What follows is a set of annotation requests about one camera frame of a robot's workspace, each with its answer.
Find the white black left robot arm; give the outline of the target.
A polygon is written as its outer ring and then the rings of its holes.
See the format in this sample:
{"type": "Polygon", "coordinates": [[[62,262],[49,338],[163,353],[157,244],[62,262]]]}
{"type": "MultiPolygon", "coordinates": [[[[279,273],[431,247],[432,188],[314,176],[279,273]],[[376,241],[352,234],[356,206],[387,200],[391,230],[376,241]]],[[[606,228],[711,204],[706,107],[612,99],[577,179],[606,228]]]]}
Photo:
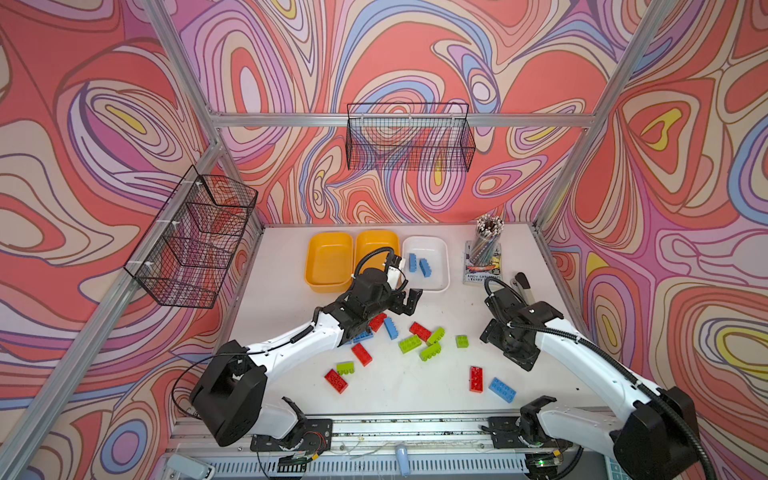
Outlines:
{"type": "Polygon", "coordinates": [[[225,343],[205,367],[190,403],[216,444],[226,447],[246,436],[271,438],[286,449],[310,434],[308,420],[291,399],[266,398],[270,383],[326,351],[349,344],[387,311],[411,316],[423,294],[407,289],[402,257],[391,247],[365,255],[350,287],[313,310],[311,319],[271,340],[243,346],[225,343]]]}

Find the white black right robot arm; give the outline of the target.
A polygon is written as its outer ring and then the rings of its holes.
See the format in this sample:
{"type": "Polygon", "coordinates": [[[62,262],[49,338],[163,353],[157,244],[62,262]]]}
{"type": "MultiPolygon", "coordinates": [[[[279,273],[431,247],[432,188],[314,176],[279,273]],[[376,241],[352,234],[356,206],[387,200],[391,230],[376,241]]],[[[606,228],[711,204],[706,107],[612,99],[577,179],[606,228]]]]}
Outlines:
{"type": "Polygon", "coordinates": [[[673,479],[694,465],[717,476],[700,439],[695,405],[678,387],[665,389],[633,372],[582,335],[550,304],[528,303],[503,281],[486,280],[491,319],[480,336],[505,358],[532,371],[541,354],[557,360],[608,407],[599,414],[542,395],[519,410],[509,433],[541,447],[565,440],[618,463],[632,479],[673,479]]]}

